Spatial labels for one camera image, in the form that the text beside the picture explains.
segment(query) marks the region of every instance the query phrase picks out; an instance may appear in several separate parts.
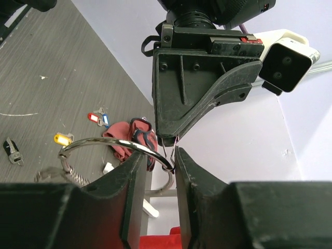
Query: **metal ring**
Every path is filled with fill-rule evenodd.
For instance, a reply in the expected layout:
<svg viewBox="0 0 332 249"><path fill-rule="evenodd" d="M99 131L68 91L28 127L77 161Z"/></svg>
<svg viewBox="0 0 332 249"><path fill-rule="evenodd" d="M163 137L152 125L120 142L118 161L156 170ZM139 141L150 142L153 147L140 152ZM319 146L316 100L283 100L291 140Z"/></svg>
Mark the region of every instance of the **metal ring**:
<svg viewBox="0 0 332 249"><path fill-rule="evenodd" d="M161 163L163 170L168 172L169 179L163 187L161 187L160 189L156 189L156 190L147 190L147 191L145 191L145 195L149 196L149 195L160 194L161 192L163 192L167 189L170 189L170 187L173 185L174 179L173 179L172 172L174 172L174 168L167 161L167 159L165 157L160 155L158 152L153 151L153 150L149 149L148 147L143 146L141 144L134 143L132 141L116 139L113 137L92 137L89 139L82 139L82 140L75 141L66 147L61 148L61 150L58 153L58 158L61 160L61 164L62 164L64 171L70 172L73 169L67 162L67 159L71 155L72 151L74 151L75 149L78 149L80 147L83 147L83 146L96 145L96 144L104 144L104 145L117 144L119 146L123 146L123 147L129 148L129 149L137 150L141 153L144 153L144 154L154 158L159 163Z"/></svg>

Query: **camera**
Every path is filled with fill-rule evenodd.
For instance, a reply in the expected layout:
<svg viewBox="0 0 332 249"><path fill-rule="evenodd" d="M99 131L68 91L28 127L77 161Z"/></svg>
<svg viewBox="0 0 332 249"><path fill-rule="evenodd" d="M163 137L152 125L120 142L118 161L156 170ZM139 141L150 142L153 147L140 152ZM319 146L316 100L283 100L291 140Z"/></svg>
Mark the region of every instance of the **camera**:
<svg viewBox="0 0 332 249"><path fill-rule="evenodd" d="M259 73L265 81L262 87L276 95L293 91L320 58L320 53L309 47L306 39L293 38L282 37L271 44L262 59L263 67Z"/></svg>

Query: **robotic end effector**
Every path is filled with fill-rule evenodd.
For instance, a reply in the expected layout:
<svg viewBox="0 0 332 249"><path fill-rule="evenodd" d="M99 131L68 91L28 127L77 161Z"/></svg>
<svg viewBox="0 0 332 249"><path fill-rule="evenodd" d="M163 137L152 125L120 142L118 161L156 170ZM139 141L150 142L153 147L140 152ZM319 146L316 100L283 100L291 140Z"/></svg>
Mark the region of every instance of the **robotic end effector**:
<svg viewBox="0 0 332 249"><path fill-rule="evenodd" d="M172 146L214 107L244 101L258 75L276 95L292 91L319 59L305 38L289 31L230 30L271 9L275 0L158 1L167 17L156 27L158 36L143 42L142 53L153 56L159 145ZM152 40L154 49L145 51Z"/></svg>

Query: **wooden table surface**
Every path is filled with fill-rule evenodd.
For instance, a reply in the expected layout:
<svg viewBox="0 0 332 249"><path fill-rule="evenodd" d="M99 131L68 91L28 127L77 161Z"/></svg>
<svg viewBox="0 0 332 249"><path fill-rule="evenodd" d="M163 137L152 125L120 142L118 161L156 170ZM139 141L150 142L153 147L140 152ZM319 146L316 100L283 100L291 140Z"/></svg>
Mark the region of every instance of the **wooden table surface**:
<svg viewBox="0 0 332 249"><path fill-rule="evenodd" d="M54 135L101 136L105 128L87 118L99 107L111 123L154 120L153 107L70 0L58 0L47 13L30 10L1 45L0 58L0 141L10 137L24 158L23 167L13 165L0 149L2 183L31 183L38 171L61 168ZM119 164L106 146L85 147L70 158L92 181L106 162ZM142 234L146 227L144 214Z"/></svg>

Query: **metal spring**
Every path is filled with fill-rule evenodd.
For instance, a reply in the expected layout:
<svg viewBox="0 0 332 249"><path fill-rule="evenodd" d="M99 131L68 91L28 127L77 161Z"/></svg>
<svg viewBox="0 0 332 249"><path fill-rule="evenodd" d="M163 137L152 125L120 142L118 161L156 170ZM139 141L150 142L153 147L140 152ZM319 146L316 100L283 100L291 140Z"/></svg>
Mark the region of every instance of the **metal spring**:
<svg viewBox="0 0 332 249"><path fill-rule="evenodd" d="M88 179L86 179L85 177L78 174L77 171L71 166L70 166L70 170L68 173L73 178L73 180L75 180L82 187L90 184L90 181Z"/></svg>

